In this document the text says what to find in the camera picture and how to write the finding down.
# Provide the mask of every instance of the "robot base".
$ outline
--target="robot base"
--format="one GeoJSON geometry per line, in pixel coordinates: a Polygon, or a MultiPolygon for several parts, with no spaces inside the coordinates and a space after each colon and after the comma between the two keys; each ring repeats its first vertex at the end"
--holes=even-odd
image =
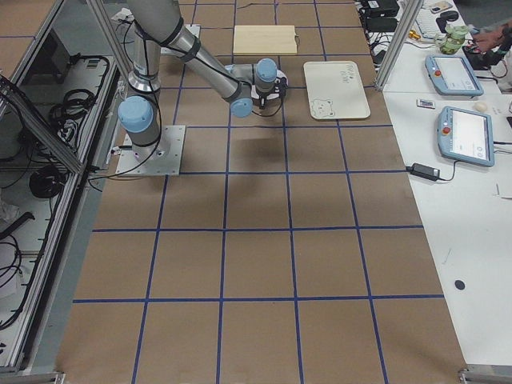
{"type": "MultiPolygon", "coordinates": [[[[131,172],[127,171],[135,168],[140,161],[135,157],[133,151],[124,150],[121,152],[118,168],[115,173],[121,174],[121,177],[163,176],[164,174],[171,176],[179,175],[185,130],[185,126],[164,126],[162,128],[162,135],[165,135],[166,141],[170,143],[169,150],[161,156],[158,156],[156,153],[153,154],[151,159],[131,172]]],[[[125,136],[123,145],[131,146],[131,140],[128,135],[125,136]]]]}

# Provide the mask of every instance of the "power adapter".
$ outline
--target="power adapter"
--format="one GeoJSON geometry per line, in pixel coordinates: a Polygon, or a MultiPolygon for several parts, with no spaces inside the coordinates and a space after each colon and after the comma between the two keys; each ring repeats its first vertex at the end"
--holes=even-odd
{"type": "Polygon", "coordinates": [[[437,168],[432,168],[431,166],[424,166],[423,164],[417,164],[415,162],[412,166],[407,166],[406,169],[407,172],[414,176],[418,176],[419,178],[426,178],[433,182],[441,179],[439,177],[439,170],[437,168]]]}

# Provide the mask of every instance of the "tablet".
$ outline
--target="tablet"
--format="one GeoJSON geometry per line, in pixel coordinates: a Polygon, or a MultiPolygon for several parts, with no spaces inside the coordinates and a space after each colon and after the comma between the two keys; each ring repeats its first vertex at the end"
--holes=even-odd
{"type": "Polygon", "coordinates": [[[445,106],[439,115],[441,155],[478,166],[494,165],[492,121],[488,114],[445,106]]]}
{"type": "Polygon", "coordinates": [[[467,58],[462,56],[427,56],[426,71],[439,94],[480,96],[483,88],[467,58]]]}

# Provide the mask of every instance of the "wooden board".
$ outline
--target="wooden board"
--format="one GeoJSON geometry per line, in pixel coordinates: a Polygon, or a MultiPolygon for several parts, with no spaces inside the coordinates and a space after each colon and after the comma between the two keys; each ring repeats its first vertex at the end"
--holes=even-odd
{"type": "Polygon", "coordinates": [[[297,54],[295,26],[235,26],[234,54],[297,54]]]}

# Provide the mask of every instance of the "gray floor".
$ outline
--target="gray floor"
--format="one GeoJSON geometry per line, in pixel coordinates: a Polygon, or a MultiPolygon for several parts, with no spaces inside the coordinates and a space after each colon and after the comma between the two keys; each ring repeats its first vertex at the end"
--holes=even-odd
{"type": "Polygon", "coordinates": [[[512,0],[455,0],[466,24],[489,26],[512,18],[512,0]]]}

